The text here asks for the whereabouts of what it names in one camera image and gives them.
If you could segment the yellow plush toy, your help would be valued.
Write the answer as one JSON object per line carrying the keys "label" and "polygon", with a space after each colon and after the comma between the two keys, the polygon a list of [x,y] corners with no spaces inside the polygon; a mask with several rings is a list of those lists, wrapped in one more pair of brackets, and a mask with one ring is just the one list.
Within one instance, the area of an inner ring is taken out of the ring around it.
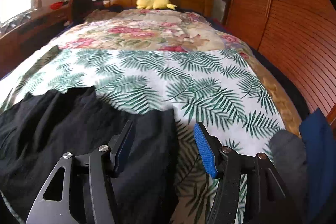
{"label": "yellow plush toy", "polygon": [[173,5],[169,0],[137,0],[137,9],[147,10],[175,10],[177,5]]}

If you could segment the floral quilt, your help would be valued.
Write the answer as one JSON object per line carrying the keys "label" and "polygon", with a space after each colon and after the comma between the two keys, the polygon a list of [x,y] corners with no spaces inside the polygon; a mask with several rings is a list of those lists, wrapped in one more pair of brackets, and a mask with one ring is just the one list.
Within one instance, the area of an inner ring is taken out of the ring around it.
{"label": "floral quilt", "polygon": [[227,50],[239,67],[249,64],[270,94],[285,128],[299,135],[301,93],[275,66],[216,21],[193,11],[94,10],[56,36],[59,48],[205,52]]}

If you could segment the palm leaf print sheet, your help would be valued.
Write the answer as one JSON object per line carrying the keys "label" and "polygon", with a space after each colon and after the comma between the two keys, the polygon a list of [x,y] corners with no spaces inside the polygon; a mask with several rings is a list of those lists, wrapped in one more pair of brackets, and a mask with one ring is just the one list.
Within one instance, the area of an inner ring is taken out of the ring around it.
{"label": "palm leaf print sheet", "polygon": [[1,109],[26,93],[93,86],[118,110],[144,114],[173,108],[180,144],[173,223],[204,223],[218,182],[202,165],[193,128],[236,152],[271,155],[268,142],[285,127],[271,96],[235,50],[165,52],[60,50],[46,46],[1,80]]}

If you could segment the folded navy blue garment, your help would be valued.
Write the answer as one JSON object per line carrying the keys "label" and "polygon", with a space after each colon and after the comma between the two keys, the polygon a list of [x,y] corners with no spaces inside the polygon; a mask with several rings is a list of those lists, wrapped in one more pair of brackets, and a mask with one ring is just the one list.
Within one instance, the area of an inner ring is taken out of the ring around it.
{"label": "folded navy blue garment", "polygon": [[335,139],[320,109],[300,124],[299,131],[306,149],[307,220],[312,221],[335,190]]}

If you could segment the long wooden desk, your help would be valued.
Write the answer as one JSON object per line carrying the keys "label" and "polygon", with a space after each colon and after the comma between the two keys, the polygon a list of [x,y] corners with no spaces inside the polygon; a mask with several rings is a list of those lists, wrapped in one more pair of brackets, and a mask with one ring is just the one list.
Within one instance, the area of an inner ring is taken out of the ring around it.
{"label": "long wooden desk", "polygon": [[68,6],[57,10],[44,7],[33,11],[31,18],[1,36],[1,77],[41,49],[64,30]]}

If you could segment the black double-breasted coat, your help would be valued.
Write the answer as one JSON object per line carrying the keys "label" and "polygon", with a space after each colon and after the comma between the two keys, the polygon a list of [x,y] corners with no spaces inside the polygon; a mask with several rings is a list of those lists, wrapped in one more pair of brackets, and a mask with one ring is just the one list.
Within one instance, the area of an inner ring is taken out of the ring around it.
{"label": "black double-breasted coat", "polygon": [[26,221],[64,153],[93,152],[119,134],[127,121],[133,122],[134,141],[123,171],[111,181],[121,220],[169,223],[178,204],[173,109],[130,114],[98,99],[94,88],[26,94],[1,114],[1,197]]}

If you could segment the wooden louvered wardrobe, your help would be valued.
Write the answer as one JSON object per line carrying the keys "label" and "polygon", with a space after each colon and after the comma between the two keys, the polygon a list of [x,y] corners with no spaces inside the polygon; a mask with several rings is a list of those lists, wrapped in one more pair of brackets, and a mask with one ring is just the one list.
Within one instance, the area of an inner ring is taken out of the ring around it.
{"label": "wooden louvered wardrobe", "polygon": [[335,9],[330,0],[230,0],[226,29],[275,65],[311,111],[335,124]]}

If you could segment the red bowl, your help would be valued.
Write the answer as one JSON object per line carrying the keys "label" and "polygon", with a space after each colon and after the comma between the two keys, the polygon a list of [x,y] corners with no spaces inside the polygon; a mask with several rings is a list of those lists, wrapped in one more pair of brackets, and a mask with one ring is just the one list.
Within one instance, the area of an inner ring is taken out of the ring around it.
{"label": "red bowl", "polygon": [[55,3],[50,5],[50,9],[51,10],[58,10],[63,6],[64,6],[64,2],[55,2]]}

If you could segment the wooden chair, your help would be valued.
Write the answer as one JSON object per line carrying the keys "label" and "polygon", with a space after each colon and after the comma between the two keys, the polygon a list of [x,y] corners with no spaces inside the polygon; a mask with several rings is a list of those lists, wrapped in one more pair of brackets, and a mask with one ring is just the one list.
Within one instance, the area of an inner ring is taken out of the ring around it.
{"label": "wooden chair", "polygon": [[67,18],[69,23],[78,22],[92,10],[93,0],[69,0]]}

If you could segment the folded grey garment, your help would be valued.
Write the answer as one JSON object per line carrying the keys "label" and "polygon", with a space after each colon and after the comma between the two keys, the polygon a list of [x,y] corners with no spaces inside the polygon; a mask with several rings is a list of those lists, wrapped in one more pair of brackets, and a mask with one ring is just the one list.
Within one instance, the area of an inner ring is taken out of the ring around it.
{"label": "folded grey garment", "polygon": [[301,215],[307,204],[307,161],[305,144],[298,136],[286,130],[275,133],[269,147],[274,166],[287,186]]}

